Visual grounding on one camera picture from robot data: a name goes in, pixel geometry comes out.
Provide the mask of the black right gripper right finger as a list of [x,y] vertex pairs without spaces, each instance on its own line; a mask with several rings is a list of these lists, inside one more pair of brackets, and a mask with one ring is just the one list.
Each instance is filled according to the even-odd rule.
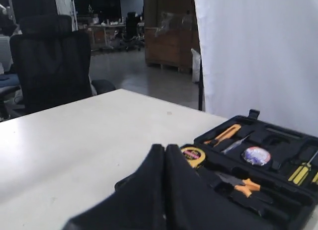
[[272,230],[274,226],[218,195],[186,161],[178,145],[165,151],[165,211],[169,230]]

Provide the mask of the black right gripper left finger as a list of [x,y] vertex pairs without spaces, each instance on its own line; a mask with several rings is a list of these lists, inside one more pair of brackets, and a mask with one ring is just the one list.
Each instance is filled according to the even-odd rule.
[[164,147],[152,145],[125,184],[93,208],[71,219],[65,230],[163,230]]

